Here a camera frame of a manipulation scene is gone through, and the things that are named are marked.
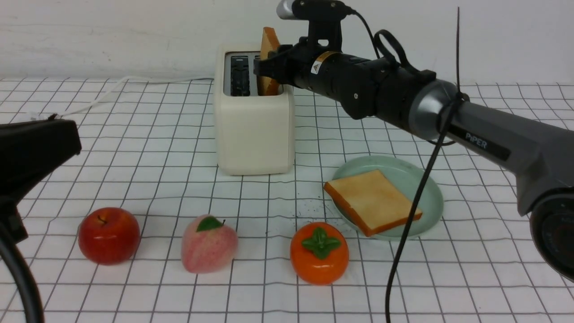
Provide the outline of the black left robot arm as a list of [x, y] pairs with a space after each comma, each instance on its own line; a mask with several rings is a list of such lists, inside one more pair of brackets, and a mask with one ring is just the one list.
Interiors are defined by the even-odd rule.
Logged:
[[49, 119], [7, 123], [0, 130], [1, 227], [15, 243], [27, 238], [18, 204], [82, 145], [76, 122]]

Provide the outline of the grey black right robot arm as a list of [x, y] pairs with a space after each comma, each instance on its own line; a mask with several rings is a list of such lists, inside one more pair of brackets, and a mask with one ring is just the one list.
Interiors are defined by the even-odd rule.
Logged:
[[338, 101], [353, 119], [377, 117], [420, 139], [441, 135], [510, 171], [519, 215], [531, 215], [542, 258], [573, 279], [573, 132], [470, 102], [453, 83], [420, 71], [387, 31], [369, 61], [311, 44], [281, 45], [254, 61], [254, 73]]

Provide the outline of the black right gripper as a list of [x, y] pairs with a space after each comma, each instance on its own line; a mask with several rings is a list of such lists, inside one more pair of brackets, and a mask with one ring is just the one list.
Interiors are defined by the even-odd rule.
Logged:
[[357, 108], [359, 98], [351, 70], [359, 58], [337, 51], [313, 48], [305, 43], [279, 45], [267, 58], [254, 61], [253, 72], [281, 85], [289, 85], [325, 96], [343, 108]]

